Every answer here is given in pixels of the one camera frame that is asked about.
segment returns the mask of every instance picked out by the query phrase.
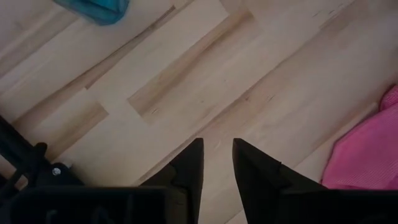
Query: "blue cloth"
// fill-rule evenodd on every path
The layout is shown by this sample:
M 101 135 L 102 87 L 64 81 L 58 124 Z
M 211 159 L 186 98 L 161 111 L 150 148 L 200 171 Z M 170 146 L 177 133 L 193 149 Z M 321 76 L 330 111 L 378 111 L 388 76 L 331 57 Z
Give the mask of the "blue cloth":
M 119 21 L 129 5 L 129 0 L 54 0 L 54 2 L 101 26 Z

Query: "pink cloth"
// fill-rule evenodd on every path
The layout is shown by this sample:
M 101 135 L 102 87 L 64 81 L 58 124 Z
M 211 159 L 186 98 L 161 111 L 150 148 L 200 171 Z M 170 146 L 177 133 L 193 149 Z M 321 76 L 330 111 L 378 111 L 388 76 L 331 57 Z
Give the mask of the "pink cloth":
M 380 112 L 335 143 L 322 184 L 330 189 L 398 189 L 398 87 Z

